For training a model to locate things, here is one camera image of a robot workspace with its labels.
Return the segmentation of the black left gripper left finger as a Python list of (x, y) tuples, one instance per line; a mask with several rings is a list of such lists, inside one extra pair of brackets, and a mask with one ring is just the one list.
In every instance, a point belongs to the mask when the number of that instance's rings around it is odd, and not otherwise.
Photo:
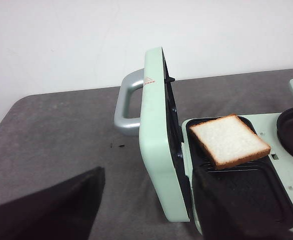
[(105, 187), (96, 167), (0, 205), (0, 240), (87, 240)]

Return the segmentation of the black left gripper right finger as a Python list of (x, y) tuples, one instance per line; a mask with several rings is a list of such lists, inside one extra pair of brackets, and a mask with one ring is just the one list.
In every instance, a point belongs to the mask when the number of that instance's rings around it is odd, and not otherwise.
[(249, 210), (247, 200), (229, 193), (199, 167), (192, 173), (195, 210), (206, 240), (293, 240), (293, 232), (268, 213)]

